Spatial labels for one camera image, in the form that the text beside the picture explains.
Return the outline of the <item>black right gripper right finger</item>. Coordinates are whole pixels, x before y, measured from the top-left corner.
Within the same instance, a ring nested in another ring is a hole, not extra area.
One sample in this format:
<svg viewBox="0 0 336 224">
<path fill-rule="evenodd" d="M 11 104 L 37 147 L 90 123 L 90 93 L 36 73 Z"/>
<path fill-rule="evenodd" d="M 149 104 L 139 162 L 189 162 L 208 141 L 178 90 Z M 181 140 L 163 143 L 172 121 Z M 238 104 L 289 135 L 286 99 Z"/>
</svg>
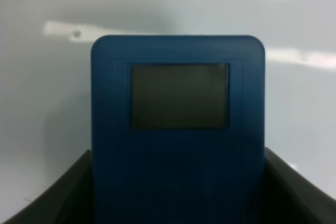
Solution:
<svg viewBox="0 0 336 224">
<path fill-rule="evenodd" d="M 264 223 L 335 224 L 335 200 L 265 148 Z"/>
</svg>

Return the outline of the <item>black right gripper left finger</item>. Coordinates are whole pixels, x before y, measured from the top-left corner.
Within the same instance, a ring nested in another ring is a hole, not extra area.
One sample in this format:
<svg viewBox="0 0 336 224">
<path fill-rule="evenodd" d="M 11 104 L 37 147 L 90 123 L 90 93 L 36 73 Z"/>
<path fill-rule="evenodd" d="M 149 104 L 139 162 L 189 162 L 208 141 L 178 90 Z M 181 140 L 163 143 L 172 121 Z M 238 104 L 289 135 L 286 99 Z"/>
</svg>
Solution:
<svg viewBox="0 0 336 224">
<path fill-rule="evenodd" d="M 92 151 L 5 223 L 92 223 Z"/>
</svg>

